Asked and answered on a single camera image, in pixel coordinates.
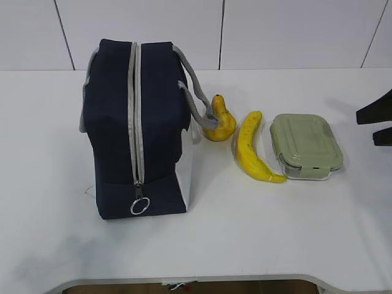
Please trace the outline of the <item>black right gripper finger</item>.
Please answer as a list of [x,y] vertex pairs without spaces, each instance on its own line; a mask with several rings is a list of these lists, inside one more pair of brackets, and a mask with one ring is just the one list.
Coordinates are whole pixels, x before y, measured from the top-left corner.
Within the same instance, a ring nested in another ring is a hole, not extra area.
[[391,121],[392,119],[392,90],[381,98],[363,107],[356,112],[356,122],[360,124],[373,124]]
[[374,132],[372,138],[375,145],[392,145],[392,127]]

